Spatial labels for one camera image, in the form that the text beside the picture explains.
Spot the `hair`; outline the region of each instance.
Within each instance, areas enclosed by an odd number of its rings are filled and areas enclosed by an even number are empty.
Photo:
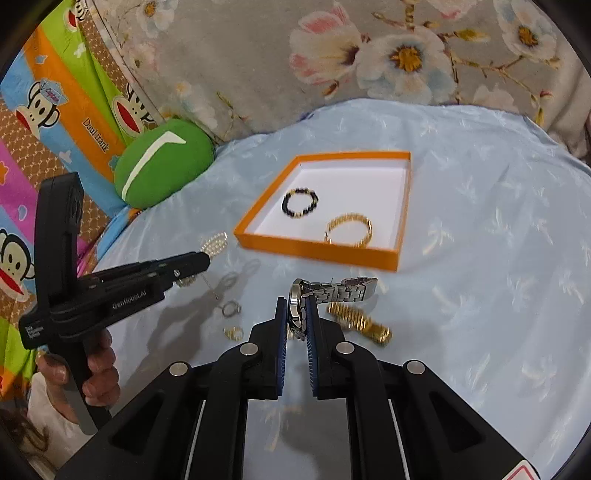
[[[53,474],[57,473],[56,466],[43,455],[49,448],[47,427],[44,427],[43,431],[39,432],[31,420],[23,415],[21,411],[9,411],[3,408],[0,408],[0,424],[6,427],[13,441],[28,461],[38,459]]]

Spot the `floral fabric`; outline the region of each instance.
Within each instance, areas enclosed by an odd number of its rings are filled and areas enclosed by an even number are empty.
[[[94,0],[163,119],[220,141],[359,97],[529,116],[582,155],[591,80],[530,0]]]

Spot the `beaded bracelet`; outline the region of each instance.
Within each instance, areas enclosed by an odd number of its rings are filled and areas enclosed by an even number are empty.
[[[290,198],[296,194],[309,195],[312,198],[311,205],[309,207],[305,208],[302,212],[294,212],[293,210],[289,210],[289,208],[287,207],[287,203],[290,201]],[[292,218],[301,218],[304,215],[308,215],[308,213],[312,212],[316,208],[317,205],[318,205],[318,195],[316,195],[316,192],[314,190],[294,189],[294,190],[290,190],[289,192],[287,192],[285,194],[285,196],[283,197],[283,204],[281,205],[281,210],[283,210],[283,212],[287,216],[290,216]]]

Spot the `metal bolt head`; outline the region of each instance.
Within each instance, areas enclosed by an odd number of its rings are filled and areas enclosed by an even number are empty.
[[[341,342],[336,346],[336,351],[338,353],[342,353],[343,355],[349,355],[350,353],[353,353],[354,350],[355,345],[349,342]]]
[[[184,362],[176,362],[175,364],[170,365],[168,371],[173,377],[182,377],[189,371],[189,368]]]
[[[411,360],[407,363],[407,370],[414,375],[423,375],[425,373],[425,365],[418,360]]]
[[[250,356],[258,352],[258,347],[254,343],[245,343],[240,347],[242,355]]]

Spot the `gold chain bracelet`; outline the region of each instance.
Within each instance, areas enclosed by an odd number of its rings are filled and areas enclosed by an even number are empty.
[[[341,327],[353,328],[381,346],[386,346],[392,339],[392,332],[388,327],[374,323],[361,309],[334,301],[326,311],[337,319]]]
[[[324,241],[328,244],[332,245],[332,239],[329,237],[329,233],[334,230],[339,225],[347,222],[361,222],[364,223],[368,229],[367,235],[363,237],[363,239],[356,244],[353,244],[355,248],[365,248],[371,242],[371,238],[374,235],[374,231],[371,226],[371,221],[365,215],[361,215],[360,213],[345,213],[344,215],[340,215],[337,218],[333,218],[328,225],[326,225],[326,231],[324,232]]]

